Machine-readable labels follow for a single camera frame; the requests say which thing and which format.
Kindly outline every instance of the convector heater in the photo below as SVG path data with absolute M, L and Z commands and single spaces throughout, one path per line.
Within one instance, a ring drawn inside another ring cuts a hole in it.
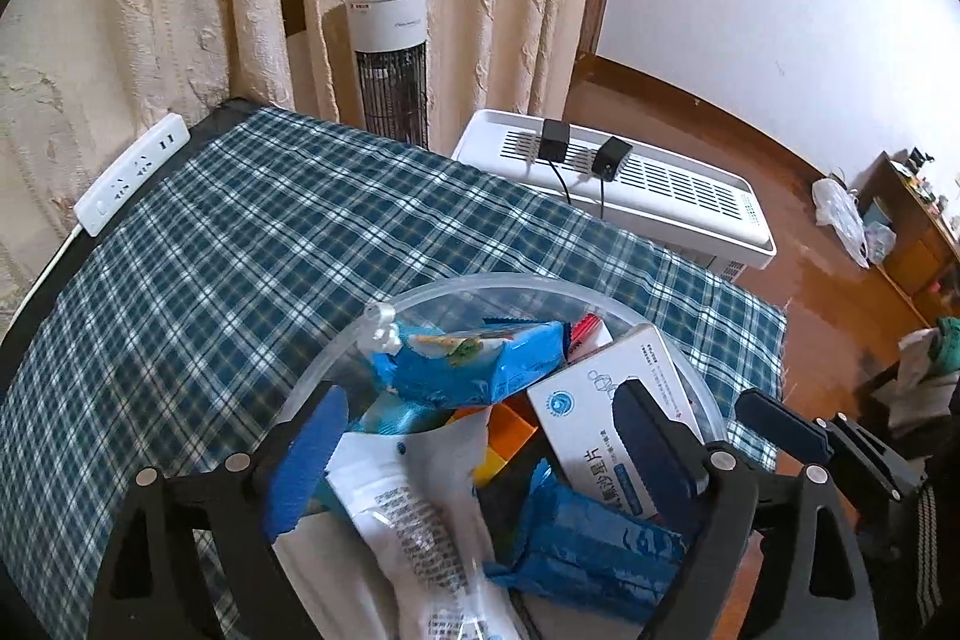
M 482 109 L 474 113 L 453 159 L 563 199 L 557 175 L 536 160 L 542 119 Z M 573 204 L 599 216 L 600 181 L 593 155 L 608 134 L 570 126 L 566 160 L 557 169 Z M 677 153 L 634 145 L 604 186 L 604 218 L 668 247 L 725 280 L 747 266 L 764 268 L 776 244 L 754 190 L 742 177 Z

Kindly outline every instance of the tablecloth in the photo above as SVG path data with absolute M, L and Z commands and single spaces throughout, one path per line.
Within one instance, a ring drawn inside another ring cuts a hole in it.
M 481 271 L 561 277 L 644 314 L 726 418 L 746 387 L 781 393 L 784 315 L 750 293 L 472 167 L 263 109 L 93 251 L 0 408 L 0 555 L 51 637 L 85 636 L 112 517 L 141 466 L 184 474 L 253 447 L 368 301 Z M 728 436 L 773 465 L 755 434 L 731 422 Z

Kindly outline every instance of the metal screw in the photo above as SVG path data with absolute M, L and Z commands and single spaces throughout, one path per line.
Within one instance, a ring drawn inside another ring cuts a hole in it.
M 736 467 L 736 459 L 725 451 L 714 451 L 711 453 L 710 463 L 717 469 L 722 469 L 724 472 L 730 472 L 733 467 Z
M 152 467 L 136 473 L 136 485 L 150 485 L 154 480 L 157 480 L 157 471 Z
M 227 472 L 243 472 L 250 466 L 250 457 L 246 453 L 232 453 L 225 462 Z
M 817 482 L 820 485 L 827 482 L 829 475 L 827 475 L 827 470 L 818 464 L 810 464 L 806 468 L 806 477 L 809 477 L 813 482 Z

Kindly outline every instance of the beige curtain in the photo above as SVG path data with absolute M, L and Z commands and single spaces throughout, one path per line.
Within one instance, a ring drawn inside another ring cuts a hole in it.
M 583 6 L 430 0 L 431 148 L 449 152 L 482 106 L 560 116 Z M 344 6 L 304 7 L 310 106 L 357 124 Z M 0 18 L 0 332 L 96 176 L 167 112 L 193 124 L 229 95 L 294 106 L 280 0 L 11 1 Z

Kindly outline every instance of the black power adapter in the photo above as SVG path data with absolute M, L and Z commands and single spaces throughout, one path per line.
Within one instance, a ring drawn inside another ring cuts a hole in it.
M 536 157 L 541 161 L 563 164 L 566 160 L 566 148 L 570 147 L 570 126 L 565 122 L 544 118 L 541 128 L 541 145 Z
M 627 160 L 627 156 L 633 149 L 634 145 L 628 145 L 622 139 L 609 138 L 603 145 L 600 145 L 600 149 L 594 154 L 590 171 L 601 181 L 613 182 L 613 179 L 622 169 L 623 162 Z

